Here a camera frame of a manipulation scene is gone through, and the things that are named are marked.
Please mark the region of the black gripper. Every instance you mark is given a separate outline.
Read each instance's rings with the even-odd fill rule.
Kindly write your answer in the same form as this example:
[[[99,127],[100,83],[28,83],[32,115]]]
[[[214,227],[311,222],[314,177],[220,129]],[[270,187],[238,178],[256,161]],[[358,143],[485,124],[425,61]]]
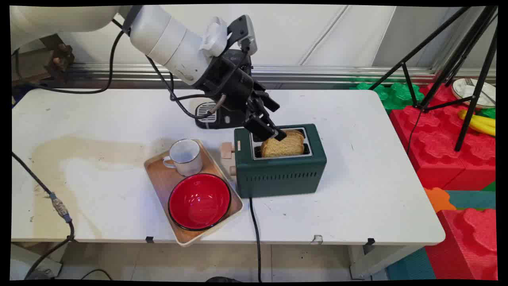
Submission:
[[[233,112],[245,114],[242,124],[252,135],[262,141],[274,138],[282,141],[287,134],[277,127],[267,112],[276,112],[280,105],[275,102],[260,83],[254,83],[250,74],[250,56],[244,57],[242,51],[226,51],[220,58],[213,57],[202,76],[194,83],[194,88],[211,95],[214,101],[226,98],[222,107]],[[259,99],[247,99],[252,92]]]

